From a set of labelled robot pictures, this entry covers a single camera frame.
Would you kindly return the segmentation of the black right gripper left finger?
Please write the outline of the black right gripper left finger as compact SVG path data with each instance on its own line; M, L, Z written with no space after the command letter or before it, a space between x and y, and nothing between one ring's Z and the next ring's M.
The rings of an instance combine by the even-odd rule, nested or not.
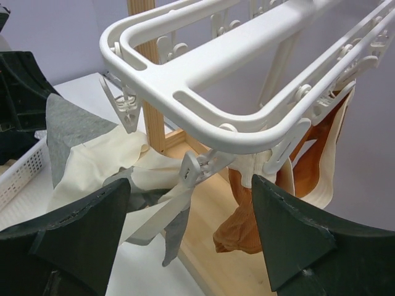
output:
M86 197L1 231L1 295L105 295L130 184Z

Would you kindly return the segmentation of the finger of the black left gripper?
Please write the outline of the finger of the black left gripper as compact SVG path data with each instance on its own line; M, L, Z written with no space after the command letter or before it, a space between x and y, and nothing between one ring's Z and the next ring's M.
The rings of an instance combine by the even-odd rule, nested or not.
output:
M46 101L57 91L32 52L1 52L1 131L46 129Z

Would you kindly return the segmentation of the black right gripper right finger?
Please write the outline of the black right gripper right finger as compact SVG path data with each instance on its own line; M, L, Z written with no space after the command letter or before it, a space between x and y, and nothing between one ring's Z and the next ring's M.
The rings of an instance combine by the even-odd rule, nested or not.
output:
M259 175L252 204L277 295L394 295L394 231L340 218Z

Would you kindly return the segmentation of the black underwear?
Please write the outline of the black underwear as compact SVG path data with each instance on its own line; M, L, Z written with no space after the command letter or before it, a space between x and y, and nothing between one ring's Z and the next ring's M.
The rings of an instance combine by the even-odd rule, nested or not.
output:
M34 132L7 130L1 132L1 165L9 160L18 160L28 150L30 150L38 139Z

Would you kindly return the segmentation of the grey underwear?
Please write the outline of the grey underwear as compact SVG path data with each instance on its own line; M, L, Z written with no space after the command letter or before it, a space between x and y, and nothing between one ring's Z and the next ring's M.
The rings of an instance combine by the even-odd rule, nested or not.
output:
M180 178L181 160L158 153L144 133L127 133L57 94L46 101L46 127L54 187L48 211L125 178L130 191L120 241L148 245L164 232L162 264L169 265L178 256L193 193Z

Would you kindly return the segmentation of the white corner clothes clip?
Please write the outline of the white corner clothes clip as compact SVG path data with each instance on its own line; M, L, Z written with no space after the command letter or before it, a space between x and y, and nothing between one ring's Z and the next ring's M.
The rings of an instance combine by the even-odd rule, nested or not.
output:
M142 105L141 100L138 99L135 92L123 82L121 82L121 95L114 97L105 78L101 77L99 81L126 132L128 134L134 133L138 127L138 119Z

